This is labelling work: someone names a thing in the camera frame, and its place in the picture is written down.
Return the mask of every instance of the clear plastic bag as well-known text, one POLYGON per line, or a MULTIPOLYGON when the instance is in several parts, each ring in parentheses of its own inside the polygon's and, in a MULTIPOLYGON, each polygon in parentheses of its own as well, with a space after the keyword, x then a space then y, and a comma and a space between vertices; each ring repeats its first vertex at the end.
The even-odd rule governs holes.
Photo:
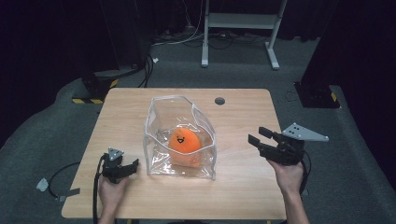
POLYGON ((148 175, 216 178, 215 131, 185 96, 152 98, 143 147, 148 175))

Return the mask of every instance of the forearm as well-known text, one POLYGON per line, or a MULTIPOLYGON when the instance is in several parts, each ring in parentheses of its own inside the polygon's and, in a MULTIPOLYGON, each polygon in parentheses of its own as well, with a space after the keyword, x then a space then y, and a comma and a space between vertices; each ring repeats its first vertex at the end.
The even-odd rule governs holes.
POLYGON ((303 201, 298 193, 284 193, 283 199, 285 201, 286 217, 288 224, 307 224, 308 217, 304 210, 303 201))
POLYGON ((104 207, 98 224, 112 224, 116 216, 117 207, 104 207))

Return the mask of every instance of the metal bracket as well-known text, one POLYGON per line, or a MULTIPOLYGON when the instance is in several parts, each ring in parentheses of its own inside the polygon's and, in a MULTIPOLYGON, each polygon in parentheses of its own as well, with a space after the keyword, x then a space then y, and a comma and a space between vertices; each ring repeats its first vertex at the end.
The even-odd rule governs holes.
POLYGON ((113 147, 109 147, 108 148, 108 157, 110 158, 111 161, 116 160, 118 157, 123 155, 123 151, 122 150, 117 150, 113 147))
POLYGON ((285 129, 282 132, 283 135, 294 138, 297 140, 305 140, 305 141, 320 141, 320 142, 328 142, 329 137, 324 136, 320 133, 315 133, 311 130, 306 129, 303 126, 300 126, 296 123, 293 123, 289 126, 289 128, 285 129))

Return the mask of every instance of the orange ball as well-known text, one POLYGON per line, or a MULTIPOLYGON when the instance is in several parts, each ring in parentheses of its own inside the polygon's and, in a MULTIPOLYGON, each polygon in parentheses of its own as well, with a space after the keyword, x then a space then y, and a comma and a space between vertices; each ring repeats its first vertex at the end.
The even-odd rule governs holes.
MULTIPOLYGON (((188 128, 177 128, 173 131, 169 139, 169 148, 181 153, 191 153, 202 147, 198 135, 188 128)), ((171 162, 175 165, 198 167, 200 165, 200 153, 192 155, 180 155, 176 152, 169 152, 171 162)))
POLYGON ((202 147, 197 134, 188 128, 176 128, 169 139, 168 147, 181 152, 190 153, 202 147))

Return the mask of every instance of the white metal stand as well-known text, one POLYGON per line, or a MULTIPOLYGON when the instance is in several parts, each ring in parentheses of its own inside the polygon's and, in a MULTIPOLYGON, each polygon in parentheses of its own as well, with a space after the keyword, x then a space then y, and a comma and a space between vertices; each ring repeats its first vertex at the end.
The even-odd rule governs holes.
POLYGON ((205 32, 204 43, 202 48, 202 67, 209 66, 209 48, 208 32, 209 27, 227 27, 227 28, 247 28, 247 29, 268 29, 273 30, 270 42, 265 42, 265 49, 271 61, 274 70, 279 69, 274 53, 274 43, 277 31, 282 22, 283 12, 285 11, 288 0, 282 0, 277 15, 257 15, 257 14, 230 14, 230 13, 209 13, 209 2, 206 0, 205 6, 205 32))

